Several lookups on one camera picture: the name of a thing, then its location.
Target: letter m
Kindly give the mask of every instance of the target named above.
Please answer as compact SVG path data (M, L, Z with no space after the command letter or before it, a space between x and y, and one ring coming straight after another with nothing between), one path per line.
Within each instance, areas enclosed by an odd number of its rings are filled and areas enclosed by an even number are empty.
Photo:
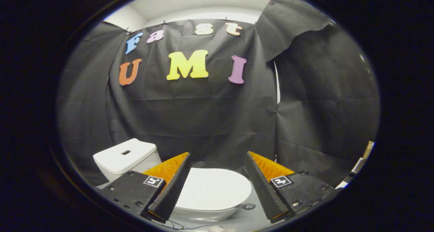
M193 68L193 71L190 73L190 77L208 77L208 72L205 69L205 56L207 54L207 50L196 50L190 56L189 60L187 60L182 52L170 53L170 72L166 77L167 80L175 80L179 78L178 68L184 78L189 75L191 68Z

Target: wire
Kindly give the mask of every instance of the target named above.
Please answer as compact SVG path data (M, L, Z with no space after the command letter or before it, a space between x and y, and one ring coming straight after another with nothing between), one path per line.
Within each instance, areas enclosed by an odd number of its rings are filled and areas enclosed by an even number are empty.
M193 230L193 229L198 229L198 228L202 228L202 227L206 227L206 226L218 226L218 225L202 225L202 226L195 227L195 228L186 228L186 227L184 227L183 225L181 225L181 224L179 224L179 223L177 223L177 222L175 222L175 221L172 221L172 220L168 220L168 221L170 221L170 223L172 223L172 227L170 227L170 226L166 226L166 225L163 225L162 223L159 223L159 224L160 224L161 226L164 226L164 227L166 227L166 228L171 228L171 229L173 229L173 230L184 230L184 229L191 229L191 230ZM177 225L179 225L179 226L181 226L181 228L179 228L179 229L175 228L174 223L177 224Z

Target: toilet lid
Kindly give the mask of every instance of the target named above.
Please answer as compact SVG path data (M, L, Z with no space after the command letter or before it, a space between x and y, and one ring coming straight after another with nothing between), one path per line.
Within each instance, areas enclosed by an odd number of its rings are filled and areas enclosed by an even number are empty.
M243 203L251 191L250 181L237 172L191 168L176 207L200 211L227 210Z

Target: foam letter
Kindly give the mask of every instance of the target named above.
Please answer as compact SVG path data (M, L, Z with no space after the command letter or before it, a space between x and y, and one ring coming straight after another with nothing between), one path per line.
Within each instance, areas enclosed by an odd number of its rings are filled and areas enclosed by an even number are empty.
M127 78L127 69L130 63L125 62L124 64L121 65L121 71L119 72L119 84L128 85L135 80L137 76L138 64L140 62L141 62L140 58L133 61L133 71L131 72L131 76L129 76L129 78Z
M196 50L187 60L182 52L173 52L169 54L171 60L169 75L167 80L175 80L179 78L178 68L181 75L186 78L189 75L190 69L193 68L190 77L206 78L208 72L205 69L205 56L207 50Z
M160 40L160 39L163 39L163 37L164 37L164 31L156 31L156 32L153 32L150 36L149 36L149 39L147 39L146 40L146 43L152 43L152 42L154 42L154 41L157 41L157 40Z
M138 43L140 36L142 36L143 33L140 32L138 34L136 34L134 37L132 37L131 39L127 40L127 51L125 52L125 54L130 53L130 51L134 50L134 48L136 48L136 44Z
M239 27L236 23L226 22L225 24L227 25L226 32L228 32L229 34L235 35L235 36L240 35L240 32L237 32L237 29L239 29L239 30L243 29L243 28Z
M239 56L232 56L232 60L234 60L234 68L232 69L232 76L228 79L234 84L243 84L243 68L247 60Z
M196 31L194 31L197 35L205 35L212 34L213 25L211 23L201 23L196 26Z

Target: toilet bowl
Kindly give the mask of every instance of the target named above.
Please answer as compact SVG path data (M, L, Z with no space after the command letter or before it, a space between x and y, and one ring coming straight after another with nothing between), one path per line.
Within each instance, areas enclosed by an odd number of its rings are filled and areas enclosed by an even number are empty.
M247 200L251 191L250 181L237 172L191 168L171 218L225 220Z

